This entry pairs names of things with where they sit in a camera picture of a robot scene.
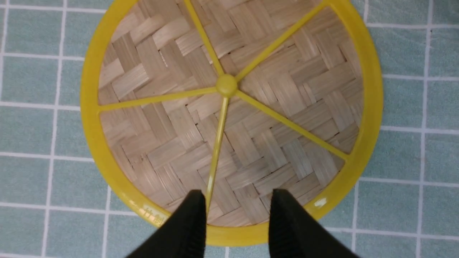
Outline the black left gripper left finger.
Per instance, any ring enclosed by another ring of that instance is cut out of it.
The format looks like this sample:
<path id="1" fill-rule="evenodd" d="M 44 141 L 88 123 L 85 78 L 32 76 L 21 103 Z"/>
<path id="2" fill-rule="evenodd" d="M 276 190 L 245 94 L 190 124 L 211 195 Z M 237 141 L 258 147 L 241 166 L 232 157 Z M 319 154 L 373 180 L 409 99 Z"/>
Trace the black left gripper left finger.
<path id="1" fill-rule="evenodd" d="M 206 239 L 205 197 L 191 190 L 176 211 L 128 258 L 203 258 Z"/>

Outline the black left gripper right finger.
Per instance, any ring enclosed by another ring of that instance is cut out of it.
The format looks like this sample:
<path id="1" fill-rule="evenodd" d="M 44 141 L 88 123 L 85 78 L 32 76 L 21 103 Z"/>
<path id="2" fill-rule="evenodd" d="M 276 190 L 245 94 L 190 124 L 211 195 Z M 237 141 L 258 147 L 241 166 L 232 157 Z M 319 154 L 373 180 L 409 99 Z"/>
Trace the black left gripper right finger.
<path id="1" fill-rule="evenodd" d="M 269 218 L 271 258 L 357 258 L 286 189 L 274 189 Z"/>

